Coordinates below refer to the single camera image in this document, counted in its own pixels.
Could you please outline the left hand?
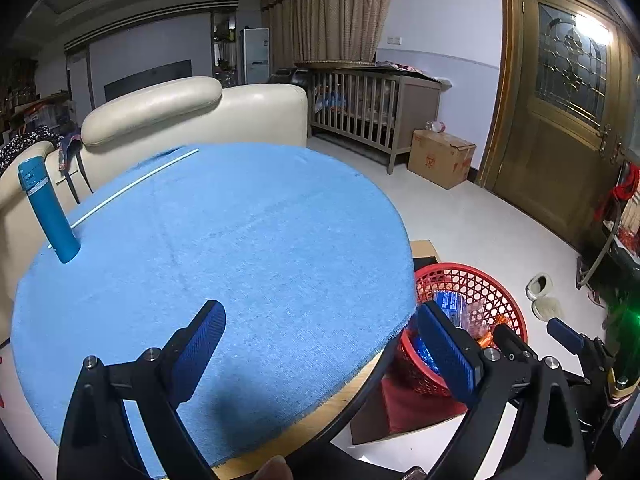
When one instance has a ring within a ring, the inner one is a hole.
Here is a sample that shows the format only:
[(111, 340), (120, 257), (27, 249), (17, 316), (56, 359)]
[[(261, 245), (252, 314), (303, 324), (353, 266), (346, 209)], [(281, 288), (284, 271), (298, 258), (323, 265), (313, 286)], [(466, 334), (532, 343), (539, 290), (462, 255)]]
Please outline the left hand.
[(293, 480), (293, 474), (285, 459), (277, 455), (265, 462), (252, 480)]

